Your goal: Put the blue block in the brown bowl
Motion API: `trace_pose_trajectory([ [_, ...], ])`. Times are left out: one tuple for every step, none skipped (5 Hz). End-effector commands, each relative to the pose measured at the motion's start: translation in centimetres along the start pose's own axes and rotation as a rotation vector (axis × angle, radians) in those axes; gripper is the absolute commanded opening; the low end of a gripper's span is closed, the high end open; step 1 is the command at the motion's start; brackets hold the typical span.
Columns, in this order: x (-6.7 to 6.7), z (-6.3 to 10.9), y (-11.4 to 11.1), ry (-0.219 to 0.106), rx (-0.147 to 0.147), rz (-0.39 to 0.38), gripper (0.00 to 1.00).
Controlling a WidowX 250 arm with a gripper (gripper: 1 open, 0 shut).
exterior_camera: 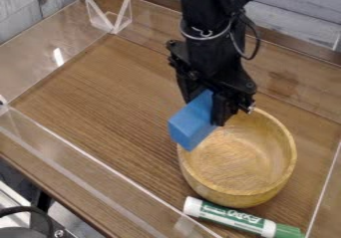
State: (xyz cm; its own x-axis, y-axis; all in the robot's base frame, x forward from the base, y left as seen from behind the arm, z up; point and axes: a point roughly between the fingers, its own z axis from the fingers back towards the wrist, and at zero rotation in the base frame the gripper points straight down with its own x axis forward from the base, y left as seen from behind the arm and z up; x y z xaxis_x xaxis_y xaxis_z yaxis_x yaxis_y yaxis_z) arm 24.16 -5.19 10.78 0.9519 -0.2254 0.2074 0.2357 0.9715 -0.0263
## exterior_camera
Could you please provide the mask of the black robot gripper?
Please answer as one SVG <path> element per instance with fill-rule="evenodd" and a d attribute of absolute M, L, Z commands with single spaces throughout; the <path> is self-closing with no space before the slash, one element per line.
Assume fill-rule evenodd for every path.
<path fill-rule="evenodd" d="M 251 55 L 244 53 L 248 27 L 255 28 L 255 24 L 233 19 L 214 32 L 181 21 L 184 41 L 168 41 L 182 98 L 189 103 L 205 90 L 214 92 L 210 121 L 217 126 L 224 126 L 240 111 L 251 114 L 255 110 L 257 85 L 242 67 L 242 59 L 252 60 L 259 47 Z"/>

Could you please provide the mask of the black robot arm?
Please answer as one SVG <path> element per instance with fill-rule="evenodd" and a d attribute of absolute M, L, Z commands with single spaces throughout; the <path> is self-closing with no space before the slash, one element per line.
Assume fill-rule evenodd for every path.
<path fill-rule="evenodd" d="M 255 107 L 257 85 L 242 67 L 257 55 L 245 50 L 245 33 L 256 29 L 245 11 L 251 1 L 180 0 L 184 39 L 168 41 L 184 100 L 212 91 L 209 122 L 218 126 Z"/>

